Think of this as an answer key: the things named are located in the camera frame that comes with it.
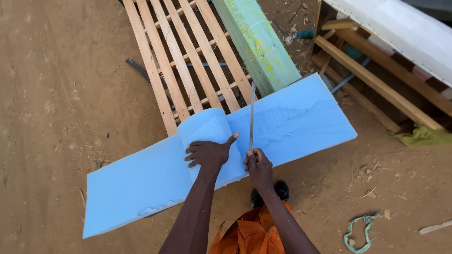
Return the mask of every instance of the left hand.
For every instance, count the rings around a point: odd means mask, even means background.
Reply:
[[[192,142],[185,150],[186,154],[191,153],[184,158],[184,161],[190,161],[188,165],[192,168],[196,165],[206,166],[221,166],[229,159],[229,148],[239,137],[239,133],[236,132],[229,137],[224,144],[218,144],[212,141],[195,141]]]

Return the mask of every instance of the person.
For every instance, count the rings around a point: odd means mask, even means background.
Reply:
[[[234,133],[224,144],[195,141],[186,149],[188,166],[201,168],[159,254],[206,253],[215,182],[238,136]],[[244,164],[254,186],[253,209],[236,220],[223,238],[221,225],[208,253],[320,254],[292,216],[286,183],[273,187],[273,165],[264,152],[259,148],[246,152]]]

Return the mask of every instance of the shoe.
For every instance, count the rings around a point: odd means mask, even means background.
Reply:
[[[279,199],[289,202],[289,186],[284,181],[279,181],[275,184],[275,191]]]
[[[251,207],[254,209],[256,207],[262,207],[264,206],[264,200],[259,195],[259,192],[257,192],[256,189],[253,189],[251,192]]]

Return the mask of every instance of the hand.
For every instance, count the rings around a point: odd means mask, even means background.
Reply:
[[[246,152],[246,158],[243,164],[245,170],[251,177],[253,186],[259,193],[264,193],[267,189],[273,189],[273,163],[271,163],[260,148],[254,148],[253,151]]]
[[[195,141],[190,143],[185,150],[186,154],[192,153],[184,158],[184,161],[193,160],[188,165],[192,168],[196,165],[206,166],[220,166],[225,164],[229,159],[229,148],[239,137],[239,133],[236,132],[229,137],[224,144],[218,144],[212,141]]]

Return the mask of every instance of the sandy ground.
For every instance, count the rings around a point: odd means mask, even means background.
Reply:
[[[81,238],[86,174],[167,137],[152,89],[123,62],[142,64],[124,8],[114,0],[0,3],[0,254],[157,253],[180,205]],[[260,4],[287,30],[300,2]],[[307,65],[298,56],[307,48],[296,45],[288,52]],[[452,252],[452,227],[416,232],[452,219],[452,147],[407,148],[352,100],[338,101],[358,137],[274,170],[289,183],[298,223],[321,253],[350,253],[348,221],[388,209],[391,220],[375,220],[366,253]],[[377,162],[384,169],[372,179],[360,175]],[[223,221],[227,228],[250,209],[251,189],[243,179],[215,192],[209,242]],[[375,198],[357,199],[372,189]],[[363,244],[362,225],[354,229]]]

